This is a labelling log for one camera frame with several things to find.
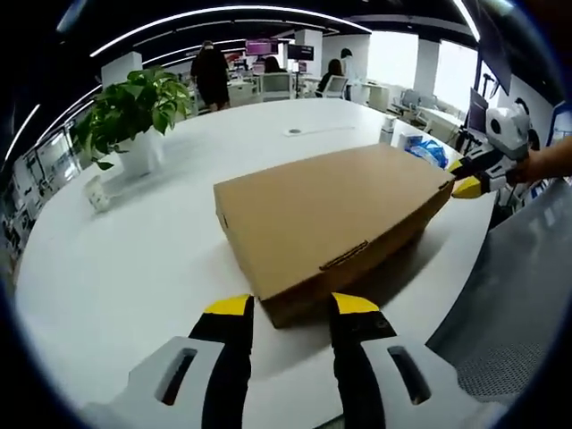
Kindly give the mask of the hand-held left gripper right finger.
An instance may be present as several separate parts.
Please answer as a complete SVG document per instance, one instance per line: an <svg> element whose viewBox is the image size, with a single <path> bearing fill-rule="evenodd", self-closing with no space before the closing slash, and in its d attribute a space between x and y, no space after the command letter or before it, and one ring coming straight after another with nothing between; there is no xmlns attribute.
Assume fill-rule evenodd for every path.
<svg viewBox="0 0 572 429"><path fill-rule="evenodd" d="M368 299L334 292L330 336L348 428L474 428L480 404L457 372L424 345L399 335Z"/></svg>

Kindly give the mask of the person's right hand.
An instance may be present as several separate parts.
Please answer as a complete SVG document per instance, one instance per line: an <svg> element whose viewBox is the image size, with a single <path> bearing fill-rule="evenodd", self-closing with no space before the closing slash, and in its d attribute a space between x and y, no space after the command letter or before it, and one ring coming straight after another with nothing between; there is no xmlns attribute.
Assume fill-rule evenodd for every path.
<svg viewBox="0 0 572 429"><path fill-rule="evenodd" d="M531 151L528 157L518 163L507 174L507 181L510 185L530 183L543 178L543 160L537 151Z"/></svg>

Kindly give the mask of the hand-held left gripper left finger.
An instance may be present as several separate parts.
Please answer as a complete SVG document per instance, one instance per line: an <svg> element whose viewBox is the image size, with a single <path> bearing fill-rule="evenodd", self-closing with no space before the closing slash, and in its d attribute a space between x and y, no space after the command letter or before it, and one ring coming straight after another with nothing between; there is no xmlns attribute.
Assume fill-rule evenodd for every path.
<svg viewBox="0 0 572 429"><path fill-rule="evenodd" d="M253 296L208 306L190 334L145 357L126 387L82 410L92 428L240 428L253 346Z"/></svg>

